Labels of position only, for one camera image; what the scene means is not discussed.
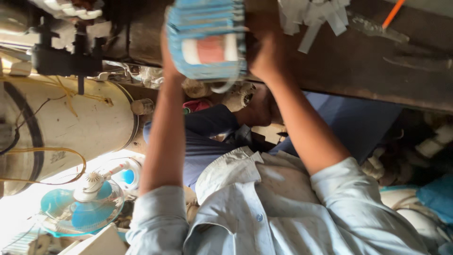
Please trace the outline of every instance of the cloth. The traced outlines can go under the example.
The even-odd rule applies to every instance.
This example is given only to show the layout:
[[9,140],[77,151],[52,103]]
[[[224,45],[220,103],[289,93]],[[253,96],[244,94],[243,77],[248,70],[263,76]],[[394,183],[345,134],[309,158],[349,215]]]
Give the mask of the cloth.
[[200,175],[189,226],[183,189],[138,198],[128,254],[426,254],[353,158],[311,178],[299,159],[238,148]]
[[[392,103],[318,93],[305,93],[305,96],[359,164],[373,151],[401,111],[400,106]],[[143,129],[146,142],[149,141],[151,125],[148,122]],[[187,114],[185,125],[183,183],[196,191],[195,184],[203,170],[220,156],[237,148],[210,138],[222,133],[232,133],[240,126],[230,110],[221,104]],[[268,153],[276,155],[278,151],[298,157],[289,137]]]

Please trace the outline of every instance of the white container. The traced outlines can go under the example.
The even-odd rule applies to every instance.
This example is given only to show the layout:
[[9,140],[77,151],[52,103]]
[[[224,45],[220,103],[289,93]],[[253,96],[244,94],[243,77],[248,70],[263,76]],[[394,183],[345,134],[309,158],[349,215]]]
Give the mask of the white container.
[[[7,123],[14,125],[22,109],[22,115],[27,119],[19,130],[20,139],[15,148],[64,147],[82,154],[89,161],[104,153],[121,150],[137,132],[138,117],[130,110],[132,97],[118,84],[85,79],[85,95],[71,98],[77,117],[71,112],[67,97],[50,100],[33,115],[48,98],[64,96],[63,88],[58,83],[49,84],[52,81],[44,76],[5,78],[8,80],[4,82]],[[77,80],[62,77],[60,80],[66,88],[77,91]],[[3,172],[0,169],[0,177],[34,181],[82,162],[79,156],[70,152],[8,154],[6,161],[6,169]],[[4,195],[17,194],[28,186],[25,182],[6,181]]]

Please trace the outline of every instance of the light blue shirt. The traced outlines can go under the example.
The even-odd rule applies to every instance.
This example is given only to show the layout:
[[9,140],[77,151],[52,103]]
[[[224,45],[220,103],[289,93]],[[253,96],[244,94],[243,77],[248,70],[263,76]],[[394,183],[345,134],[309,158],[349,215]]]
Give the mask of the light blue shirt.
[[427,254],[353,158],[309,177],[284,152],[229,152],[197,181],[189,226],[181,187],[137,199],[128,254]]

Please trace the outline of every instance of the man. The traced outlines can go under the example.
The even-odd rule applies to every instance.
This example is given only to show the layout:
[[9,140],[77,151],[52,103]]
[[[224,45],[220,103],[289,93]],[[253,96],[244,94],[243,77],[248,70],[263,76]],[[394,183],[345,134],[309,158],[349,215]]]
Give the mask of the man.
[[[260,42],[250,71],[272,92],[291,140],[253,153],[209,139],[243,124],[269,125],[264,88],[241,111],[215,106],[188,115],[184,128],[185,77],[162,36],[165,84],[149,131],[128,254],[426,254],[410,223],[382,204],[377,182],[342,144],[348,138],[335,137],[288,73],[280,28],[261,17],[248,26]],[[360,144],[368,139],[356,132],[362,125],[342,126],[355,130]],[[361,160],[368,152],[360,150],[368,147],[351,145]],[[183,183],[201,205],[190,226]]]

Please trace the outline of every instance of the electric fan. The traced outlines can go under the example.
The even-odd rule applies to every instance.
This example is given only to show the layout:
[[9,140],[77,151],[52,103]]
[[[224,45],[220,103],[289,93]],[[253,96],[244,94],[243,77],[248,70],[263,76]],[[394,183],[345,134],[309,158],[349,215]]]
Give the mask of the electric fan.
[[[131,158],[110,161],[110,167],[85,173],[78,181],[49,191],[41,199],[38,218],[42,227],[55,237],[93,233],[112,222],[124,204],[124,194],[111,176],[127,170]],[[72,179],[76,175],[64,177]]]

